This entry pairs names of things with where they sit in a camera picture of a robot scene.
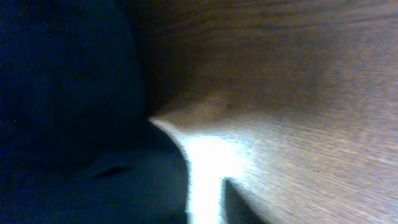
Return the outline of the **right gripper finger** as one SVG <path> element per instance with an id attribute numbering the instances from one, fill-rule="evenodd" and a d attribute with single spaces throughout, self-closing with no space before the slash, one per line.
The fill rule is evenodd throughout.
<path id="1" fill-rule="evenodd" d="M 238 192 L 230 178 L 223 179 L 224 210 L 228 224 L 264 224 Z"/>

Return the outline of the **navy blue shorts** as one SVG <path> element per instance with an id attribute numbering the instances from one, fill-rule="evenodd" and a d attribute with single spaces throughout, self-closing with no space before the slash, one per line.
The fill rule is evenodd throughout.
<path id="1" fill-rule="evenodd" d="M 186 223 L 121 1 L 1 2 L 1 222 Z"/>

